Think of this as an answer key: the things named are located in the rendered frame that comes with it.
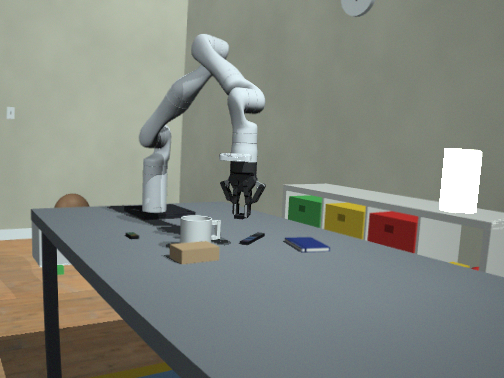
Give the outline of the tan rectangular block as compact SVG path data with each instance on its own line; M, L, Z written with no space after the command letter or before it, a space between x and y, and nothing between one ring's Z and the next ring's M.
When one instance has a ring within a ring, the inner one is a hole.
M180 264L219 260L220 247L207 241L170 244L170 257Z

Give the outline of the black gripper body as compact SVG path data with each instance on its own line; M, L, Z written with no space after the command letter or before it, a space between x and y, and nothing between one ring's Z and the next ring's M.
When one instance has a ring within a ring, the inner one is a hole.
M244 174L238 174L244 173ZM234 188L234 181L239 180L238 192L244 192L243 181L248 181L248 192L250 192L258 181L257 162L230 162L230 176L228 178L230 184Z

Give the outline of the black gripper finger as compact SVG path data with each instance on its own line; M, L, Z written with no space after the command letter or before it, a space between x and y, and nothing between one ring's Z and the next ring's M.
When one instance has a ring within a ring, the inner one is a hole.
M233 188L233 195L231 193L231 190L229 188L230 182L229 180L221 181L220 185L222 187L222 190L224 192L224 195L227 199L227 201L230 201L233 203L233 208L232 208L232 213L234 215L239 214L239 198L241 192L238 192L238 185L239 185L239 180L234 181L234 188Z
M266 185L256 181L256 189L253 198L252 198L252 190L248 192L248 181L243 181L243 189L244 189L244 197L245 197L245 205L244 205L244 218L248 218L251 214L251 204L258 202L261 194L263 193ZM249 194L248 194L248 193Z

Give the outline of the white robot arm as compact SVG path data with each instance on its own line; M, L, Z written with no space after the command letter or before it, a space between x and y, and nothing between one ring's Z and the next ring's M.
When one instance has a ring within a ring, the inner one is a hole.
M153 154L143 161L144 212L166 212L167 166L171 146L171 131L166 124L189 108L212 75L229 95L228 108L233 127L231 153L221 153L219 161L257 162L258 128L255 123L246 120L244 113L260 113L265 107L264 94L226 60L229 53L227 42L200 34L192 43L191 53L201 66L173 83L139 134L143 147L155 148Z

